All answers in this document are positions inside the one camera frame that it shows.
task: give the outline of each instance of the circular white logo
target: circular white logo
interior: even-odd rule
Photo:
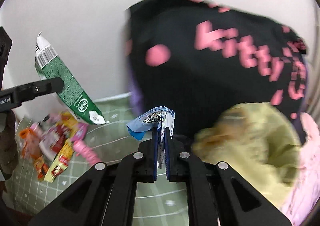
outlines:
[[[83,113],[88,108],[88,100],[86,98],[83,98],[78,103],[78,110],[79,112]]]

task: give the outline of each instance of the barcode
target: barcode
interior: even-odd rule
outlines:
[[[57,56],[57,53],[54,51],[52,46],[48,46],[44,48],[43,51],[36,56],[36,59],[37,59],[38,65],[42,69],[46,64],[48,64],[56,56]]]

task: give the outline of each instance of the green checkered tablecloth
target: green checkered tablecloth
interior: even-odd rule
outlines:
[[[134,119],[128,107],[128,98],[96,104],[109,123],[89,126],[84,140],[102,161],[107,164],[120,162],[126,155],[137,151],[139,145],[139,141],[128,134],[126,127],[126,123]],[[17,133],[31,123],[30,119],[24,118]],[[144,139],[150,137],[151,134],[147,133]],[[6,186],[16,210],[37,214],[88,169],[86,160],[74,154],[69,167],[53,183],[39,182],[33,165],[20,159]],[[157,173],[156,183],[138,183],[132,225],[189,225],[185,183],[167,181],[165,169],[158,169]]]

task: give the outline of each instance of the green snack wrapper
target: green snack wrapper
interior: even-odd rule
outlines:
[[[36,44],[36,71],[42,80],[60,77],[63,90],[58,93],[61,100],[88,124],[105,124],[101,111],[92,102],[71,74],[50,43],[39,33]]]

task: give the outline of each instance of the black bag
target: black bag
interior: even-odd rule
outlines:
[[[174,110],[175,133],[193,137],[245,102],[271,102],[297,117],[306,47],[289,27],[194,0],[144,0],[130,13],[129,58],[144,111]]]

